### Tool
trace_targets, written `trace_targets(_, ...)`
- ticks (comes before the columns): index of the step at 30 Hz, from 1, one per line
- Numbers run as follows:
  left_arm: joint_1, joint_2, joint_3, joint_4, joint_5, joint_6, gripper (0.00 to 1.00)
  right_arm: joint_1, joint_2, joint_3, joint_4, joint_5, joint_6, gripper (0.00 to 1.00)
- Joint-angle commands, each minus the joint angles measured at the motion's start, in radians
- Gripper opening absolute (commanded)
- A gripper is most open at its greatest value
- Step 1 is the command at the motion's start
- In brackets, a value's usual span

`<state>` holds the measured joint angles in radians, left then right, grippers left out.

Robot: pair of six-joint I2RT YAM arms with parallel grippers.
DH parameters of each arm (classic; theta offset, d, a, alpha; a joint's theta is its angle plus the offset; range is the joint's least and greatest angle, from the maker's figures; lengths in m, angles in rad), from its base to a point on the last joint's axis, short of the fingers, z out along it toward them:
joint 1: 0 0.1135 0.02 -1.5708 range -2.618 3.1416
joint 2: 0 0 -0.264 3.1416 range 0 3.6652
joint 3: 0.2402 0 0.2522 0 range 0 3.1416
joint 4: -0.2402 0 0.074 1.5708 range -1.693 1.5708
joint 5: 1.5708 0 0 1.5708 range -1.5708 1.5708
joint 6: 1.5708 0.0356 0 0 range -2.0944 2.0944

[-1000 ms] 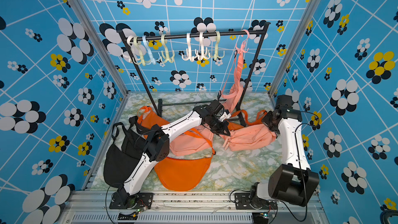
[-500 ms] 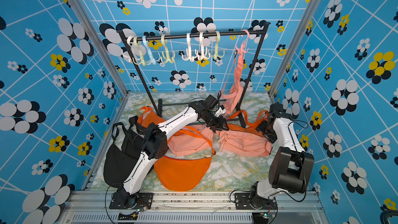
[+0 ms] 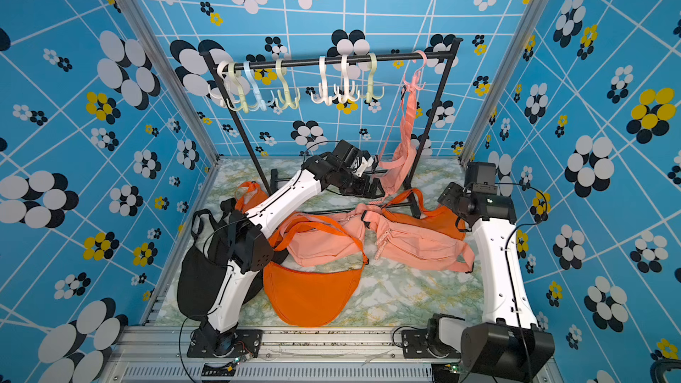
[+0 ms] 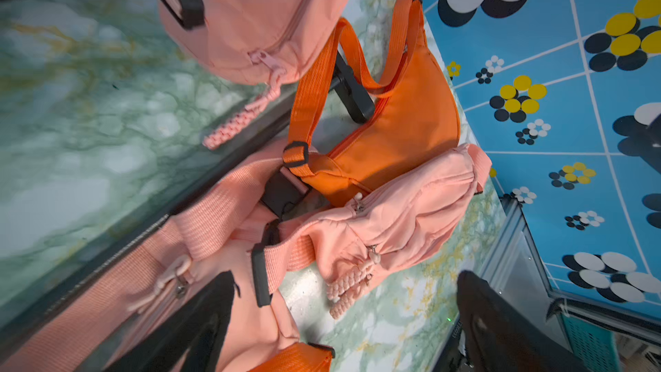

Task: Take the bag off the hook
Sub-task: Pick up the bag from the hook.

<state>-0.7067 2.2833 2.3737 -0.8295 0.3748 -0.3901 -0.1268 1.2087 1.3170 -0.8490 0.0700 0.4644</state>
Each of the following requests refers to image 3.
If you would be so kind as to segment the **orange bag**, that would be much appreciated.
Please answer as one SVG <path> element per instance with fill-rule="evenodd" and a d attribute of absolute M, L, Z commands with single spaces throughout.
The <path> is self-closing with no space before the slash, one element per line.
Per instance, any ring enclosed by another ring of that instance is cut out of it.
<path fill-rule="evenodd" d="M 240 184 L 235 192 L 235 209 L 245 214 L 248 210 L 258 206 L 269 198 L 267 191 L 255 182 L 249 181 Z"/>
<path fill-rule="evenodd" d="M 278 240 L 278 230 L 270 237 L 276 252 L 288 250 Z M 271 262 L 264 269 L 264 291 L 278 317 L 291 326 L 319 327 L 333 322 L 347 305 L 369 264 L 361 248 L 358 269 L 319 273 L 297 271 Z"/>
<path fill-rule="evenodd" d="M 413 194 L 417 200 L 417 209 L 421 213 L 421 218 L 416 218 L 402 213 L 394 212 L 393 209 Z M 466 223 L 459 221 L 459 218 L 448 207 L 440 206 L 434 210 L 424 207 L 423 194 L 418 188 L 409 189 L 400 193 L 389 202 L 381 205 L 383 216 L 396 223 L 404 223 L 426 228 L 441 234 L 447 235 L 452 239 L 463 240 L 466 230 Z"/>

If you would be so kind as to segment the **pink bag large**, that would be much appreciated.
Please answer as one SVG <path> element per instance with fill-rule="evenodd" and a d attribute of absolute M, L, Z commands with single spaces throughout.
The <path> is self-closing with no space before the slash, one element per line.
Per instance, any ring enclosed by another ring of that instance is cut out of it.
<path fill-rule="evenodd" d="M 377 210 L 364 210 L 360 216 L 376 233 L 374 260 L 389 259 L 422 271 L 471 273 L 474 269 L 475 253 L 463 239 L 391 221 Z"/>

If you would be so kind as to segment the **black bag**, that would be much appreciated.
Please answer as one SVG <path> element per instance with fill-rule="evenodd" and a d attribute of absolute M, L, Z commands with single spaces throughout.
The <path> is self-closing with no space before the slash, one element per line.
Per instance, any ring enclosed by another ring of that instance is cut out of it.
<path fill-rule="evenodd" d="M 208 209 L 193 215 L 198 230 L 182 261 L 177 305 L 189 319 L 235 323 L 242 306 L 262 290 L 262 273 L 275 253 L 243 204 L 230 198 L 220 207 L 220 219 Z"/>

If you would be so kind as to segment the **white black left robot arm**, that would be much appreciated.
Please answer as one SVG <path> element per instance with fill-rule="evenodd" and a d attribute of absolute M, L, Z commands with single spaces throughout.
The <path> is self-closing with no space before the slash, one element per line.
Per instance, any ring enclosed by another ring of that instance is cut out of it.
<path fill-rule="evenodd" d="M 210 226 L 203 246 L 192 246 L 181 266 L 177 303 L 183 315 L 199 322 L 189 356 L 230 356 L 236 349 L 239 312 L 255 280 L 264 277 L 275 250 L 269 239 L 298 207 L 333 186 L 342 195 L 373 199 L 380 185 L 370 178 L 374 158 L 341 140 L 333 152 L 306 159 L 278 191 L 243 211 L 234 198 L 221 204 L 216 220 L 207 209 L 193 215 L 193 239 Z"/>

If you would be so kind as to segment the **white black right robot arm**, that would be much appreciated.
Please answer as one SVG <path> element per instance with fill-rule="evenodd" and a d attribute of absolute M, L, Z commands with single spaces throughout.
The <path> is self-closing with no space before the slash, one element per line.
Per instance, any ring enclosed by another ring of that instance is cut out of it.
<path fill-rule="evenodd" d="M 457 355 L 465 373 L 530 382 L 553 356 L 553 335 L 540 330 L 525 292 L 516 249 L 521 225 L 514 202 L 500 193 L 494 164 L 474 162 L 463 185 L 439 197 L 473 236 L 482 264 L 482 322 L 433 315 L 428 347 L 434 356 Z"/>

